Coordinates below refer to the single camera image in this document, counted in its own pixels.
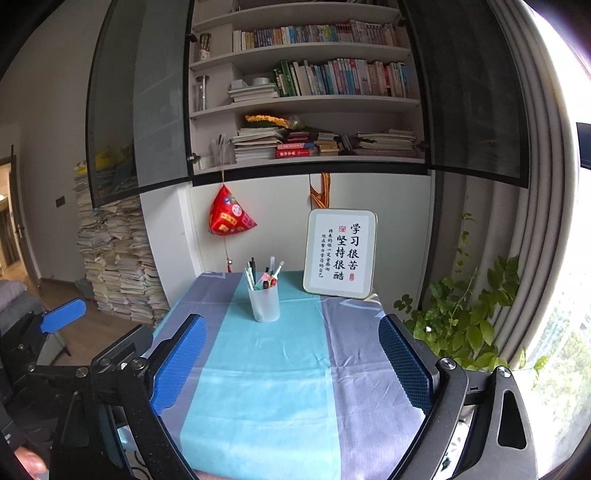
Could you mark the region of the left hand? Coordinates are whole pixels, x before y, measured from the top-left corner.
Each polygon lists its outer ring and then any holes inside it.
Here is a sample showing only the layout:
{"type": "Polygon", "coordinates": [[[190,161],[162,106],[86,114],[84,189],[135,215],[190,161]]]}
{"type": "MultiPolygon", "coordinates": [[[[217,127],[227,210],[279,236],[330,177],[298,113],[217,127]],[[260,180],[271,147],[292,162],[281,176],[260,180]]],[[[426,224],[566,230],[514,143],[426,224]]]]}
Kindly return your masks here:
{"type": "Polygon", "coordinates": [[[41,480],[47,474],[48,469],[43,459],[33,451],[19,447],[14,451],[15,456],[27,471],[27,473],[35,480],[41,480]]]}

